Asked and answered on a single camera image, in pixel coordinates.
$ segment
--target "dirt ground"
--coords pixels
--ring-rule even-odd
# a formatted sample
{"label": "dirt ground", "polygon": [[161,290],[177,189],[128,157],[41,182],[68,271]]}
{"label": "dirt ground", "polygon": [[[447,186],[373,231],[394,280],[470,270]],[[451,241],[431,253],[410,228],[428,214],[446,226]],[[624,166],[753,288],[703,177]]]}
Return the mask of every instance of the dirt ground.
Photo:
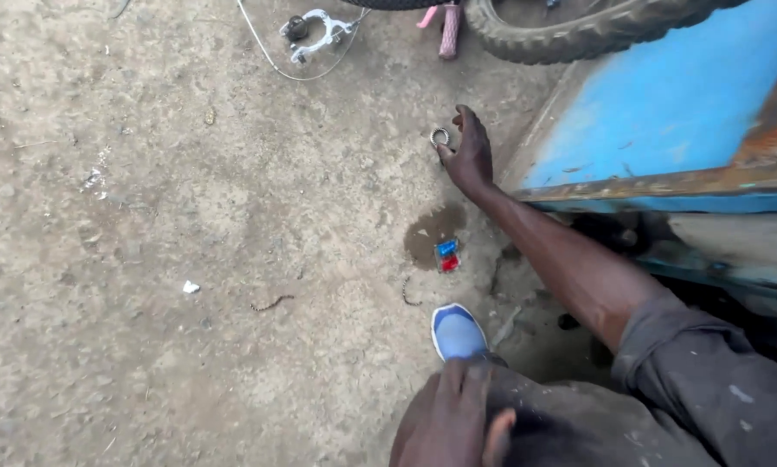
{"label": "dirt ground", "polygon": [[[295,82],[228,0],[117,3],[0,2],[0,465],[385,465],[447,302],[490,338],[521,307],[501,352],[532,377],[585,363],[427,143],[464,102],[512,151],[560,68],[467,35],[442,62],[421,12],[374,12]],[[360,12],[247,6],[300,76],[341,51],[291,66],[279,25]],[[453,274],[425,258],[437,232]]]}

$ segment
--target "blue sneaker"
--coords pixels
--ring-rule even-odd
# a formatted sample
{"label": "blue sneaker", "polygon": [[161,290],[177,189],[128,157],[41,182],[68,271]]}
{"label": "blue sneaker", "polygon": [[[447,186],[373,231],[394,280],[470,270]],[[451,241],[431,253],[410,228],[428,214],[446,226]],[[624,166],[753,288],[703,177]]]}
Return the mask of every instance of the blue sneaker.
{"label": "blue sneaker", "polygon": [[487,337],[462,305],[451,303],[432,313],[432,342],[444,361],[487,351]]}

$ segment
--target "metal ring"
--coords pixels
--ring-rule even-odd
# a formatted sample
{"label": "metal ring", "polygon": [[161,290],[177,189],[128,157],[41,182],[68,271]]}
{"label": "metal ring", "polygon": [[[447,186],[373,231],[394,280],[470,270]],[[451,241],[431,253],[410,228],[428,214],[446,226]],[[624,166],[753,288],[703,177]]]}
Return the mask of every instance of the metal ring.
{"label": "metal ring", "polygon": [[432,143],[432,146],[437,147],[437,141],[435,140],[435,135],[437,135],[438,133],[441,133],[443,134],[443,136],[446,137],[446,140],[443,142],[443,144],[448,146],[449,140],[450,140],[449,132],[446,131],[446,128],[443,128],[441,126],[438,126],[434,130],[432,130],[432,133],[429,133],[429,142]]}

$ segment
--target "white sole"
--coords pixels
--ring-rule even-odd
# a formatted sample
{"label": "white sole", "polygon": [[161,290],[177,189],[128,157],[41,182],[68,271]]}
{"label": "white sole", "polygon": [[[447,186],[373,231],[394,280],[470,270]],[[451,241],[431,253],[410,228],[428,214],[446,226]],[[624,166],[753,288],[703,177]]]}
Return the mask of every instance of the white sole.
{"label": "white sole", "polygon": [[481,325],[478,324],[478,320],[475,319],[475,315],[469,312],[469,310],[466,309],[466,307],[460,303],[449,303],[448,305],[443,305],[442,307],[435,308],[435,311],[432,312],[432,320],[429,324],[429,330],[432,333],[432,344],[435,345],[435,351],[437,352],[437,356],[441,357],[442,361],[446,361],[445,358],[443,358],[443,354],[440,353],[440,346],[437,345],[437,339],[435,338],[435,316],[437,316],[437,312],[444,310],[445,308],[451,308],[451,307],[460,307],[463,311],[465,311],[469,316],[472,317],[472,320],[475,322],[475,324],[478,326],[478,331],[481,331],[481,337],[484,338],[484,346],[489,348],[489,344],[487,343],[487,334],[484,332],[484,330],[481,328]]}

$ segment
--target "bicycle tire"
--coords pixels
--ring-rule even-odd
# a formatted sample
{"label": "bicycle tire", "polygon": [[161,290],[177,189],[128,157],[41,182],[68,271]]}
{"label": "bicycle tire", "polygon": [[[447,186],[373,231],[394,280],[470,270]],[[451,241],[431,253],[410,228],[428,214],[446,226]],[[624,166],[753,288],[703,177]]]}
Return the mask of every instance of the bicycle tire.
{"label": "bicycle tire", "polygon": [[717,8],[747,0],[628,0],[601,12],[547,27],[503,22],[492,0],[466,0],[466,23],[482,47],[497,58],[524,65],[550,65],[597,58],[635,43],[662,38],[668,30],[694,26]]}
{"label": "bicycle tire", "polygon": [[405,10],[419,10],[429,8],[430,6],[442,5],[452,0],[343,0],[364,8],[372,10],[383,10],[386,12],[401,12]]}

